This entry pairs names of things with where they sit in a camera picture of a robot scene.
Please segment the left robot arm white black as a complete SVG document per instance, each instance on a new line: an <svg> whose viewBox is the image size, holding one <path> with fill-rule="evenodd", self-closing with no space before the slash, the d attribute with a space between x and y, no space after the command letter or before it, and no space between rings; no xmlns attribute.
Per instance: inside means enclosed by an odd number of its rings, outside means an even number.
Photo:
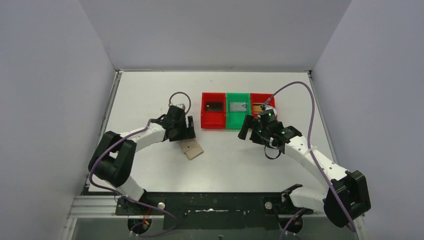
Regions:
<svg viewBox="0 0 424 240"><path fill-rule="evenodd" d="M136 153L153 144L195 137L193 117L187 115L182 103L171 104L167 113L149 119L145 127L126 133L107 131L89 162L89 182L122 196L133 212L143 213L148 207L146 190L131 176Z"/></svg>

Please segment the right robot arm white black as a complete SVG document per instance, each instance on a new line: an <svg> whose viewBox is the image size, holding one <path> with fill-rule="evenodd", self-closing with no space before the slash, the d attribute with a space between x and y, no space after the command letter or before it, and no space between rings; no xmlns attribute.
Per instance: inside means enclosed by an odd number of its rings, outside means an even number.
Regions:
<svg viewBox="0 0 424 240"><path fill-rule="evenodd" d="M238 138L247 139L248 131L251 131L249 140L295 160L324 188L311 189L296 183L283 190L281 207L285 212L308 209L324 213L335 226L343 228L371 209L366 177L358 170L347 170L309 146L307 138L295 127L285 127L272 109L257 116L246 115Z"/></svg>

